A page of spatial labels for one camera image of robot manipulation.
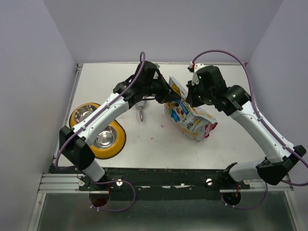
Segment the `pet food bag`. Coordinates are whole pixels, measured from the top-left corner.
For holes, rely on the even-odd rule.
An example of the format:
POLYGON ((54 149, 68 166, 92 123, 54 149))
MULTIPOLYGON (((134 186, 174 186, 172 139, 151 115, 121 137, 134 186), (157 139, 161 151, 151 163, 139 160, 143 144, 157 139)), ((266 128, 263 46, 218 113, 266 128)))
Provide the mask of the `pet food bag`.
POLYGON ((186 102, 187 91, 174 77, 169 77, 168 83, 180 95, 180 99, 165 103, 165 114, 186 136, 196 141, 209 137, 210 132, 218 125, 216 118, 200 107, 191 107, 186 102))

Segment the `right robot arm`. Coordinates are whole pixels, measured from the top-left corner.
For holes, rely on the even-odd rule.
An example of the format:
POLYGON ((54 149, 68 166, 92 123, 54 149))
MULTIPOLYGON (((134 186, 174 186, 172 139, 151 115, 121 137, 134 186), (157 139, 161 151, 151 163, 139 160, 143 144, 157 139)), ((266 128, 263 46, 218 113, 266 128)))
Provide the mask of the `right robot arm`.
POLYGON ((218 123, 200 107, 212 105, 239 123, 265 154, 259 161, 229 165, 221 177, 222 185, 231 189, 244 180, 262 179, 270 185, 282 182, 306 149, 284 139, 244 88, 228 87, 218 67, 193 64, 190 71, 193 77, 187 90, 173 77, 166 81, 159 72, 154 75, 155 80, 162 82, 156 97, 164 103, 165 113, 180 131, 198 141, 207 138, 218 123))

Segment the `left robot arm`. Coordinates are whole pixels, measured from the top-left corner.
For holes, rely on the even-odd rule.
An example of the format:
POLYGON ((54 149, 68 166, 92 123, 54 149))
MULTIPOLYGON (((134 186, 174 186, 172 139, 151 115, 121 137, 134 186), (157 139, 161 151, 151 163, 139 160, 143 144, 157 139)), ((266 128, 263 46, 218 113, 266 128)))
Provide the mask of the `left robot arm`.
POLYGON ((136 72, 118 83, 107 100, 86 119, 72 128, 63 126, 60 129, 58 156, 64 155, 74 167, 90 178, 94 189, 102 190, 107 183, 105 170, 95 160, 90 147, 111 122, 149 96, 153 96, 160 104, 181 99, 156 64, 142 61, 136 72))

